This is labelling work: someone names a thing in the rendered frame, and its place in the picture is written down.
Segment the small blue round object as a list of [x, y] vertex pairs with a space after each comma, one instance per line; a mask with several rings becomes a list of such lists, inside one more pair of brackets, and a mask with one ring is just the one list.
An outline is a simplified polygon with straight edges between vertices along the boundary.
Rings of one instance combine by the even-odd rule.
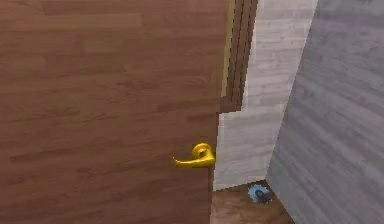
[[257, 204], [267, 204], [271, 201], [270, 191], [259, 184], [254, 184], [248, 188], [250, 199]]

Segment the brown wooden door frame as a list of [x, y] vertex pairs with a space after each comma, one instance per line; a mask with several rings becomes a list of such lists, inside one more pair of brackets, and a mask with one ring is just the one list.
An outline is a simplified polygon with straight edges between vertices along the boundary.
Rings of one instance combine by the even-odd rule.
[[229, 0], [221, 88], [222, 113], [241, 110], [257, 4], [258, 0]]

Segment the brown wooden room door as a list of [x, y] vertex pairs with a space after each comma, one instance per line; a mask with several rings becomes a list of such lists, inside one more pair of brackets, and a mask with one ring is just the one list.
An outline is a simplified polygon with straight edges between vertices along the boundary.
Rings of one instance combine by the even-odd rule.
[[210, 224], [229, 0], [0, 0], [0, 224]]

